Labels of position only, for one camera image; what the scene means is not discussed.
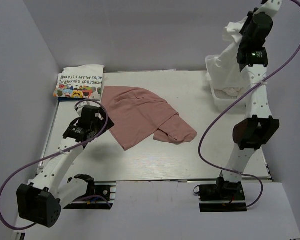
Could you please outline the pink t shirt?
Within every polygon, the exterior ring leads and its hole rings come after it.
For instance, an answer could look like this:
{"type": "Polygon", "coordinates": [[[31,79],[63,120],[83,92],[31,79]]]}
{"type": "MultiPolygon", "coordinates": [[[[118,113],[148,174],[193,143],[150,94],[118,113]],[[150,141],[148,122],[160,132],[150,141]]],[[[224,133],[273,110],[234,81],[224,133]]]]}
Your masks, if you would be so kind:
{"type": "Polygon", "coordinates": [[[105,86],[101,103],[114,123],[110,132],[124,151],[151,135],[171,144],[190,143],[197,136],[165,99],[144,88],[105,86]]]}

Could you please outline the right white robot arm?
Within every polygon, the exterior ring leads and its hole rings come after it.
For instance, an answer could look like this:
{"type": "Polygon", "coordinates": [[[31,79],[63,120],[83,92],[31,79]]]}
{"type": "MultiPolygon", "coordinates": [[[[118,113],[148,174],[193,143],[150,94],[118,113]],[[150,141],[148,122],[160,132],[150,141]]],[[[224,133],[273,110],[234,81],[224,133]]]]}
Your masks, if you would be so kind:
{"type": "Polygon", "coordinates": [[[234,148],[220,173],[224,182],[215,187],[216,195],[223,200],[233,195],[232,184],[242,180],[250,158],[280,126],[269,107],[266,86],[269,61],[264,46],[280,7],[279,0],[264,0],[243,20],[230,22],[222,34],[231,44],[215,59],[214,71],[218,76],[213,86],[223,91],[236,90],[238,97],[245,101],[244,120],[233,128],[234,148]]]}

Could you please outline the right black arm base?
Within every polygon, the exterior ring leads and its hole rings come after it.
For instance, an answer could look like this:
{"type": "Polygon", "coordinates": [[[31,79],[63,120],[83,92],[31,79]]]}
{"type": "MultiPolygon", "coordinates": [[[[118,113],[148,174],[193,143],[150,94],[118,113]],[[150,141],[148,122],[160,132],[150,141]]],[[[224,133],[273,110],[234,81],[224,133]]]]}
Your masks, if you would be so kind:
{"type": "Polygon", "coordinates": [[[224,180],[221,175],[214,184],[200,184],[193,193],[199,197],[201,213],[246,212],[246,198],[242,183],[224,180]]]}

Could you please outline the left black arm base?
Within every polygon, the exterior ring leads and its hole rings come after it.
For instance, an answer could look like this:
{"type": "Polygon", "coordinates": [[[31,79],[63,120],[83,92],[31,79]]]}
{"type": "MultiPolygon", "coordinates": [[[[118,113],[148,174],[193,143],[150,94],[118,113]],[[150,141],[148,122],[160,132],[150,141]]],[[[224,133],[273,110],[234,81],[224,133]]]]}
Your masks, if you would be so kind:
{"type": "Polygon", "coordinates": [[[95,179],[86,174],[77,174],[70,177],[67,183],[74,180],[83,181],[86,184],[85,194],[77,197],[64,209],[69,210],[110,210],[114,204],[117,184],[95,182],[95,179]]]}

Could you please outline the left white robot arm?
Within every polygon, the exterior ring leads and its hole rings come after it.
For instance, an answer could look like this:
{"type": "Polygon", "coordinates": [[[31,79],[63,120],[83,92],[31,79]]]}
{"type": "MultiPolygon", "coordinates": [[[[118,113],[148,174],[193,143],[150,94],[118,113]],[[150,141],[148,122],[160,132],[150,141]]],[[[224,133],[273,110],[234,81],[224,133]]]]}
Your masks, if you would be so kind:
{"type": "Polygon", "coordinates": [[[62,209],[75,200],[89,200],[96,193],[95,179],[87,174],[76,174],[62,184],[66,173],[87,145],[115,124],[104,107],[85,105],[62,136],[56,156],[49,159],[44,169],[28,184],[16,191],[18,215],[34,224],[51,228],[62,209]]]}

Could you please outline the folded printed white t shirt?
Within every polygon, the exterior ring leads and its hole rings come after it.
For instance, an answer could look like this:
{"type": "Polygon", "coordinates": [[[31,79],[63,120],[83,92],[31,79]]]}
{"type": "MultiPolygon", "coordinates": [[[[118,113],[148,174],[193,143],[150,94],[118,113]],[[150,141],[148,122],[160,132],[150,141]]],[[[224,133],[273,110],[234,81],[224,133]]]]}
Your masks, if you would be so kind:
{"type": "Polygon", "coordinates": [[[64,68],[58,74],[53,96],[99,101],[103,90],[104,67],[100,64],[87,64],[64,68]]]}

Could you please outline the white plastic basket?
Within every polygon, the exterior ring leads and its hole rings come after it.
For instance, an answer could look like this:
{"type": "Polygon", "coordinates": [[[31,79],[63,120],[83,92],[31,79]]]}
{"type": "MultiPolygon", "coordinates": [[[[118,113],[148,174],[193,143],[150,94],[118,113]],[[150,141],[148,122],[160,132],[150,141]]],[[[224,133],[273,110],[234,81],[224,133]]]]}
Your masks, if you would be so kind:
{"type": "MultiPolygon", "coordinates": [[[[210,85],[210,90],[213,98],[213,103],[218,109],[218,111],[221,113],[223,112],[226,108],[228,108],[231,104],[233,104],[238,97],[233,97],[228,94],[226,94],[222,90],[217,90],[213,88],[212,85],[212,78],[210,77],[210,71],[208,69],[208,66],[206,67],[207,73],[205,75],[206,80],[209,82],[210,85]]],[[[238,104],[236,104],[229,112],[230,113],[244,113],[246,109],[246,102],[245,100],[240,101],[238,104]]]]}

